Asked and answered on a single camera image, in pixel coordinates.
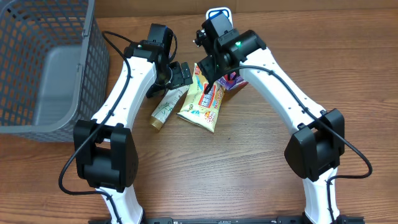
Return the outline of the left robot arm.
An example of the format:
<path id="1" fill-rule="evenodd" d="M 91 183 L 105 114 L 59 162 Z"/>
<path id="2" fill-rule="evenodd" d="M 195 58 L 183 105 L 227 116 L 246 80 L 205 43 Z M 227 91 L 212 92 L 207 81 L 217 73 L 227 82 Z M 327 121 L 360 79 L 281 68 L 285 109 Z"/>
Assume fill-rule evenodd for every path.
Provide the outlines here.
<path id="1" fill-rule="evenodd" d="M 79 178 L 101 195 L 111 214 L 110 223 L 143 223 L 144 209 L 133 187 L 139 159 L 131 130 L 145 97 L 192 84 L 186 63 L 169 55 L 169 40 L 131 42 L 121 52 L 123 68 L 103 106 L 89 121 L 73 130 L 73 161 Z"/>

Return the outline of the beige snack bag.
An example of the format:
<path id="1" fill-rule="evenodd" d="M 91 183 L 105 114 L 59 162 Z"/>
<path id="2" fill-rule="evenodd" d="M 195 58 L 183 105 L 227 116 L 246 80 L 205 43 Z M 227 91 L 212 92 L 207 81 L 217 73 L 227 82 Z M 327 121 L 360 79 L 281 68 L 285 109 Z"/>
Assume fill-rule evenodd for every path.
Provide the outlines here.
<path id="1" fill-rule="evenodd" d="M 177 115 L 213 133 L 224 97 L 224 87 L 215 82 L 209 93 L 205 94 L 208 81 L 196 63 L 192 78 L 193 83 L 190 85 L 183 106 Z"/>

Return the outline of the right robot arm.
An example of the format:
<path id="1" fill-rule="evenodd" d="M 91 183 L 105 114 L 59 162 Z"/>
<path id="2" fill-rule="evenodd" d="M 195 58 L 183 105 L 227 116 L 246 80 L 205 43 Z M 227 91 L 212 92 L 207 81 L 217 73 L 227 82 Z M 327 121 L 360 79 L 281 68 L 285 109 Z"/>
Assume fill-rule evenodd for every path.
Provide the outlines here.
<path id="1" fill-rule="evenodd" d="M 271 50 L 252 30 L 240 34 L 199 30 L 195 43 L 206 58 L 198 64 L 210 82 L 237 73 L 274 108 L 286 125 L 290 140 L 284 156 L 303 180 L 305 223 L 336 223 L 334 177 L 344 153 L 345 121 L 336 109 L 326 111 L 311 100 L 280 68 Z"/>

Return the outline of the purple red sachet pack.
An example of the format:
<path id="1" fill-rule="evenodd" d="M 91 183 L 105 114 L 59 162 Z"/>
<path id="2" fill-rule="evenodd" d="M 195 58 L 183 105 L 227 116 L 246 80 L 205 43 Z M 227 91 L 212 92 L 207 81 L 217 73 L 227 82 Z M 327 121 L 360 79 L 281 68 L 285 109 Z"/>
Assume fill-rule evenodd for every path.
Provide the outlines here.
<path id="1" fill-rule="evenodd" d="M 244 87 L 248 84 L 240 75 L 236 72 L 224 75 L 217 82 L 224 87 L 226 91 L 233 90 L 235 88 Z"/>

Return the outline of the white gold-capped cream tube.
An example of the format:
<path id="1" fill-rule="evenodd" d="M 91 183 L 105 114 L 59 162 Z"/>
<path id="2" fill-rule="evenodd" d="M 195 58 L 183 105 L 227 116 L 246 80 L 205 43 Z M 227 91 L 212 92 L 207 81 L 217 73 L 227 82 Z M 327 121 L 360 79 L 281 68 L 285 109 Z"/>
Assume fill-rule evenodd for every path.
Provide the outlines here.
<path id="1" fill-rule="evenodd" d="M 169 90 L 163 97 L 161 102 L 157 105 L 150 117 L 150 124 L 157 130 L 160 130 L 167 118 L 170 116 L 175 105 L 178 103 L 181 96 L 187 92 L 189 86 L 182 86 L 178 89 Z"/>

